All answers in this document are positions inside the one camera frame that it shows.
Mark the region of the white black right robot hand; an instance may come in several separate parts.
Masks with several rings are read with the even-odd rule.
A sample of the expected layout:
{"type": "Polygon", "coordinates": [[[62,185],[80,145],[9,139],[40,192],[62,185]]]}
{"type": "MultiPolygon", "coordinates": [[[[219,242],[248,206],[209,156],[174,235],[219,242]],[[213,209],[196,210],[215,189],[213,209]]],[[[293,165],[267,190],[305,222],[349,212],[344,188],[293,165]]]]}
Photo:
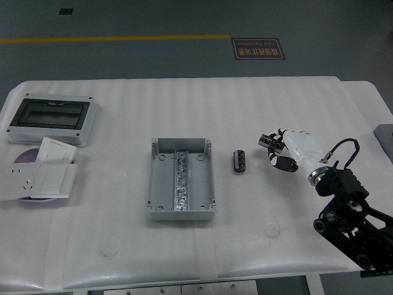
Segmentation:
{"type": "Polygon", "coordinates": [[[323,151],[309,133],[279,129],[263,135],[259,145],[268,149],[270,163],[279,170],[294,173],[301,168],[309,176],[322,167],[323,151]]]}

